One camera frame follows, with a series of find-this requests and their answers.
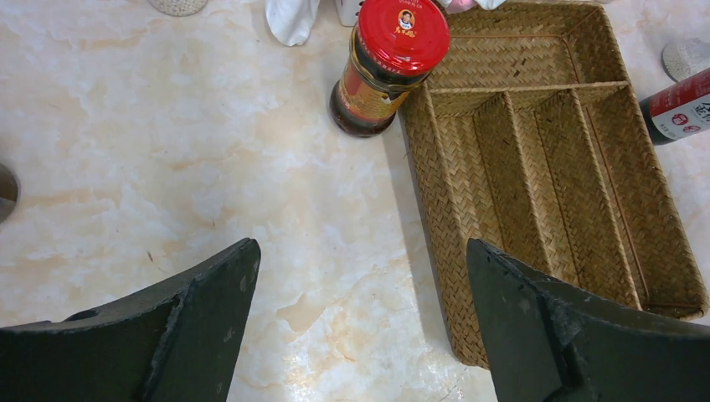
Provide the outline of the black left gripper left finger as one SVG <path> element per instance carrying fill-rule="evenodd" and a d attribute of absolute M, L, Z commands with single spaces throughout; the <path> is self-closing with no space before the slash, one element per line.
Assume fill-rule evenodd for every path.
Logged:
<path fill-rule="evenodd" d="M 260 260 L 245 238 L 61 322 L 4 327 L 2 400 L 226 400 Z"/>

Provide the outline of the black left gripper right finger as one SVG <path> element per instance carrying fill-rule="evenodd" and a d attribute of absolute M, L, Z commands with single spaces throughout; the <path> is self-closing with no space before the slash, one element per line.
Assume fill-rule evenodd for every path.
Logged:
<path fill-rule="evenodd" d="M 708 400 L 708 327 L 596 296 L 481 239 L 466 264 L 500 401 Z"/>

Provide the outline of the dark bottle red white label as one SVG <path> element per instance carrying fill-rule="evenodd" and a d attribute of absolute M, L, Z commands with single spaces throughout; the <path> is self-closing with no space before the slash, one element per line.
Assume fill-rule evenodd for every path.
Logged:
<path fill-rule="evenodd" d="M 709 69 L 677 82 L 640 102 L 654 145 L 664 145 L 709 129 Z"/>

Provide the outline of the red lid chili sauce jar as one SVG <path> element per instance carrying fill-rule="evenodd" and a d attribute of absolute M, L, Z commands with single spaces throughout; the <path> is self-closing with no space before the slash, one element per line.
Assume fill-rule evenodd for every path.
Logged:
<path fill-rule="evenodd" d="M 448 23 L 435 2 L 367 0 L 353 26 L 347 64 L 332 88 L 333 120 L 354 137 L 383 132 L 449 47 Z"/>

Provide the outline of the silver lid spice jar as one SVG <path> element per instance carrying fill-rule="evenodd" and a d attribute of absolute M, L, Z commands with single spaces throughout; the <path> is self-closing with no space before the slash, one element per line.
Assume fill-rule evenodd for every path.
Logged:
<path fill-rule="evenodd" d="M 208 0 L 148 0 L 160 13 L 172 17 L 187 17 L 200 12 Z"/>

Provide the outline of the woven bamboo divided tray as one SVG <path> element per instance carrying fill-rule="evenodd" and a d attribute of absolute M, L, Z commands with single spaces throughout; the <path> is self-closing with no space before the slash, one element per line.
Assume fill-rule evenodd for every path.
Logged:
<path fill-rule="evenodd" d="M 447 21 L 448 53 L 401 113 L 454 355 L 488 365 L 471 238 L 628 307 L 706 315 L 707 289 L 602 6 L 510 1 Z"/>

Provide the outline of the white lid brown sauce jar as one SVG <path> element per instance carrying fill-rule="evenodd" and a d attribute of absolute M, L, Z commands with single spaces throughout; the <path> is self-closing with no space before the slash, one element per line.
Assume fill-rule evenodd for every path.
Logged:
<path fill-rule="evenodd" d="M 5 221 L 15 210 L 19 195 L 19 182 L 14 172 L 4 164 L 0 166 L 1 170 L 1 213 L 0 221 Z"/>

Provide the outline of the yellow cap clear bottle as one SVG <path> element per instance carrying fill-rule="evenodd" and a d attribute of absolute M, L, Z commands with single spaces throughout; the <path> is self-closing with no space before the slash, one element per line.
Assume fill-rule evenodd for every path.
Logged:
<path fill-rule="evenodd" d="M 700 38 L 671 42 L 661 51 L 661 61 L 666 74 L 680 82 L 709 68 L 709 42 Z"/>

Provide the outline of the white cloth pile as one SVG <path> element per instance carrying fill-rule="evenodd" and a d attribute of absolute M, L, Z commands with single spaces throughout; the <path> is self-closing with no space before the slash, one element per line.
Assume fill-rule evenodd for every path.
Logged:
<path fill-rule="evenodd" d="M 444 0 L 437 1 L 447 13 L 463 13 L 472 8 L 492 10 L 505 0 Z M 303 45 L 309 38 L 319 0 L 273 0 L 265 2 L 265 16 L 273 36 L 285 46 Z"/>

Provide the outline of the white plastic laundry basket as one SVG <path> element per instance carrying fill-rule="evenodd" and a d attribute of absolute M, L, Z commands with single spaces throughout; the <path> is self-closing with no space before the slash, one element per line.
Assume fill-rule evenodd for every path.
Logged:
<path fill-rule="evenodd" d="M 352 27 L 358 20 L 358 15 L 364 0 L 335 0 L 337 16 L 341 25 Z"/>

